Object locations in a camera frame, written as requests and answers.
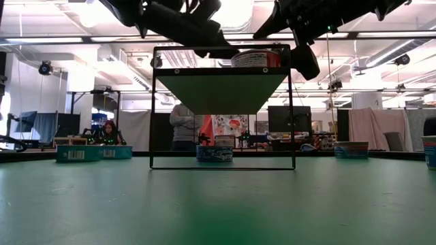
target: computer monitor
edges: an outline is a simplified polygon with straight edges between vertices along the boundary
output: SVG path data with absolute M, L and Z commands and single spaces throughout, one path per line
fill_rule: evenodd
M 294 106 L 294 131 L 311 132 L 312 119 L 310 106 Z M 287 105 L 268 106 L 268 127 L 270 133 L 290 133 L 290 107 Z

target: bucket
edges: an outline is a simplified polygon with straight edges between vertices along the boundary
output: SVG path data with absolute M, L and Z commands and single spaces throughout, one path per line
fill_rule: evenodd
M 280 67 L 280 56 L 269 50 L 248 50 L 233 56 L 232 67 Z
M 430 170 L 436 170 L 436 136 L 422 136 L 425 161 Z
M 335 142 L 333 146 L 337 159 L 368 158 L 368 142 Z
M 197 161 L 230 162 L 233 161 L 231 146 L 197 146 Z

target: cable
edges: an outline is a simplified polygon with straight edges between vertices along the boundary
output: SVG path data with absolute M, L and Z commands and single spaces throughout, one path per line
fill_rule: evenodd
M 294 85 L 295 92 L 297 93 L 298 98 L 300 98 L 301 106 L 305 106 L 304 103 L 302 102 L 302 99 L 301 99 L 301 97 L 300 97 L 300 94 L 298 94 L 297 86 L 295 85 L 294 80 L 292 79 L 292 77 L 291 77 L 291 82 L 292 82 L 292 84 Z
M 41 75 L 41 89 L 40 89 L 40 104 L 38 105 L 38 112 L 40 112 L 41 109 L 41 102 L 42 102 L 42 85 L 44 83 L 44 76 Z
M 327 40 L 327 57 L 328 57 L 328 73 L 331 74 L 331 68 L 330 68 L 330 44 L 328 43 L 328 33 L 326 33 L 326 40 Z M 333 94 L 333 87 L 332 87 L 332 76 L 328 77 L 330 79 L 330 104 L 332 105 L 332 123 L 333 123 L 333 132 L 334 132 L 334 140 L 337 140 L 337 132 L 336 132 L 336 124 L 334 123 L 334 102 L 333 102 L 333 98 L 332 98 L 332 94 Z

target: poster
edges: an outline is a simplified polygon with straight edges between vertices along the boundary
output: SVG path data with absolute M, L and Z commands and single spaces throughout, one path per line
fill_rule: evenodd
M 234 135 L 238 137 L 248 130 L 248 115 L 213 116 L 214 135 Z

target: white curtain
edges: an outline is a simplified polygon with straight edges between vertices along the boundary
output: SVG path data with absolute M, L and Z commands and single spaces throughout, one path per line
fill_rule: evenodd
M 121 111 L 118 128 L 133 151 L 149 150 L 150 112 Z

